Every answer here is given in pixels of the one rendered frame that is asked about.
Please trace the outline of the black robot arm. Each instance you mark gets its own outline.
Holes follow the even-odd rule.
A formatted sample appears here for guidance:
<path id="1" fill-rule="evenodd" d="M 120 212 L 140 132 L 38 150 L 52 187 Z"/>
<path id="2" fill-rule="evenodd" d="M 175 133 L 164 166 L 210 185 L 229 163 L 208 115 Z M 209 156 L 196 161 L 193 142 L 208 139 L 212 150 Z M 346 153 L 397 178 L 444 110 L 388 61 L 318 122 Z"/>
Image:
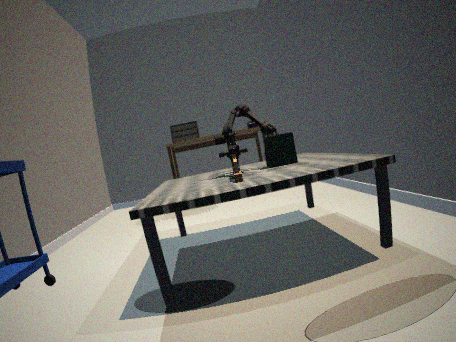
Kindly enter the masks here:
<path id="1" fill-rule="evenodd" d="M 239 114 L 236 114 L 236 112 L 239 111 Z M 227 143 L 229 142 L 234 142 L 235 141 L 235 136 L 234 134 L 237 134 L 235 131 L 232 132 L 232 126 L 234 124 L 235 117 L 248 117 L 251 119 L 254 123 L 256 123 L 260 128 L 261 132 L 268 136 L 274 136 L 274 135 L 279 135 L 278 131 L 276 131 L 277 126 L 261 120 L 259 117 L 257 117 L 254 113 L 252 113 L 249 109 L 249 107 L 245 104 L 242 104 L 240 106 L 235 107 L 234 109 L 231 110 L 229 119 L 227 124 L 223 127 L 222 134 L 221 135 L 214 135 L 215 138 L 215 144 L 224 144 L 226 141 Z M 239 145 L 231 145 L 229 144 L 228 147 L 229 153 L 236 153 L 239 151 Z"/>

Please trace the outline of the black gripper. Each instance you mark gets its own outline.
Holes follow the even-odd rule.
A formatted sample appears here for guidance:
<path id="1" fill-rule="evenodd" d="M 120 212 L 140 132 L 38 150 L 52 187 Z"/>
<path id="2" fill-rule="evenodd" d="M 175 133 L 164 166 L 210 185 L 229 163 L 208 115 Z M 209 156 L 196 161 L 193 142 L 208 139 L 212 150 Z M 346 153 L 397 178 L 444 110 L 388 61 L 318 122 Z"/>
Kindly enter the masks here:
<path id="1" fill-rule="evenodd" d="M 227 143 L 227 146 L 228 146 L 228 147 L 229 147 L 229 144 L 230 144 L 230 143 L 231 143 L 231 145 L 234 145 L 234 143 L 236 144 L 235 141 L 234 141 L 234 142 L 229 142 L 229 143 Z M 243 148 L 243 149 L 237 151 L 236 153 L 231 153 L 231 154 L 236 154 L 237 163 L 238 163 L 239 155 L 241 155 L 241 154 L 240 154 L 241 152 L 245 153 L 245 152 L 248 152 L 248 150 L 247 150 L 247 148 Z M 231 160 L 231 162 L 232 162 L 233 165 L 234 165 L 234 162 L 233 162 L 233 159 L 232 159 L 231 154 L 230 154 L 229 152 L 227 152 L 227 153 L 222 152 L 222 153 L 219 153 L 219 157 L 224 157 L 225 155 L 227 155 L 227 157 L 229 157 L 229 159 Z"/>

